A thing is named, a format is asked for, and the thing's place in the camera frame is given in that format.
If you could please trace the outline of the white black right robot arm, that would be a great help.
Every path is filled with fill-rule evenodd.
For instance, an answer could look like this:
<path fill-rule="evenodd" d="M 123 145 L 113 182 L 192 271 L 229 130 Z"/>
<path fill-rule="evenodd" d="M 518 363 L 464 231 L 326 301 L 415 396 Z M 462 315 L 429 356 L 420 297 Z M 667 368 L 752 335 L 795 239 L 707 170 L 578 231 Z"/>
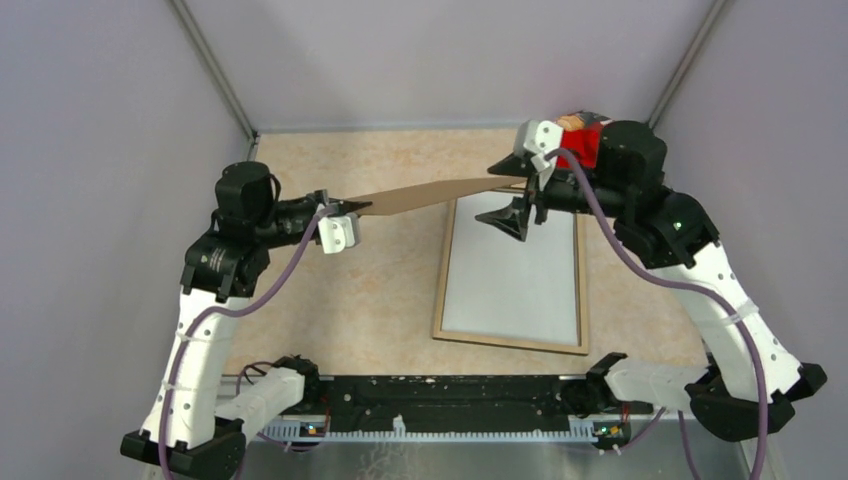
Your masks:
<path fill-rule="evenodd" d="M 629 402 L 691 414 L 714 436 L 739 442 L 780 431 L 797 401 L 826 383 L 823 368 L 789 353 L 737 279 L 714 225 L 692 196 L 668 187 L 667 144 L 644 123 L 580 120 L 566 129 L 530 120 L 490 173 L 525 179 L 522 195 L 479 221 L 517 240 L 552 211 L 594 216 L 617 255 L 669 289 L 698 330 L 704 366 L 605 356 L 570 396 L 575 414 Z"/>

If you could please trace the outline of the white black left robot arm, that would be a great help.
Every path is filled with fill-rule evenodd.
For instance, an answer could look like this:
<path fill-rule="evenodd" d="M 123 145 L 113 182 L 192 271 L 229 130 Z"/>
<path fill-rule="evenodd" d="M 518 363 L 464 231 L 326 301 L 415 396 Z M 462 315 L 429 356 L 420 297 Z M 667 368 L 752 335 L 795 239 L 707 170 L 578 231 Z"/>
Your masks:
<path fill-rule="evenodd" d="M 317 407 L 317 369 L 307 360 L 270 365 L 226 402 L 218 389 L 239 321 L 281 290 L 307 247 L 335 254 L 360 240 L 359 202 L 324 190 L 284 200 L 279 180 L 259 162 L 227 166 L 215 197 L 209 228 L 185 255 L 179 317 L 156 400 L 120 446 L 122 455 L 159 467 L 167 479 L 230 479 L 274 417 Z"/>

